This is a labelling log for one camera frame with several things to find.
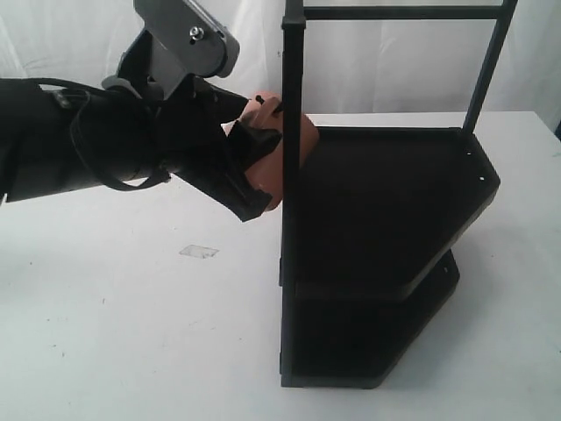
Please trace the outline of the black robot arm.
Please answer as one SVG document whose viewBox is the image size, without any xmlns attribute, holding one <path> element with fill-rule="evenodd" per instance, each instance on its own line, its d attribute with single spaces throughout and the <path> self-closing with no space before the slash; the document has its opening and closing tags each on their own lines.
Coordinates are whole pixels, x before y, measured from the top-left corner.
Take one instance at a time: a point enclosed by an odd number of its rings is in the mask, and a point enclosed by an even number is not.
<svg viewBox="0 0 561 421">
<path fill-rule="evenodd" d="M 95 186 L 133 192 L 178 177 L 240 220 L 257 218 L 273 196 L 248 172 L 281 134 L 250 127 L 247 99 L 211 84 L 237 50 L 222 33 L 175 47 L 144 30 L 100 87 L 4 78 L 2 200 Z"/>
</svg>

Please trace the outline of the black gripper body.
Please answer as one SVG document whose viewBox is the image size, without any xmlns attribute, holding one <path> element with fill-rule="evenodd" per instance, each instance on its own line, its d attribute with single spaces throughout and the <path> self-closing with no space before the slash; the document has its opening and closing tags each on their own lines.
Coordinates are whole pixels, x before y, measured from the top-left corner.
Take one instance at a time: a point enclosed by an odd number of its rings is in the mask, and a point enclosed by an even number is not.
<svg viewBox="0 0 561 421">
<path fill-rule="evenodd" d="M 192 184 L 192 150 L 226 138 L 232 94 L 190 75 L 165 99 L 143 74 L 138 37 L 104 80 L 102 114 L 112 146 L 101 149 L 101 181 L 120 191 L 148 189 L 177 175 Z"/>
</svg>

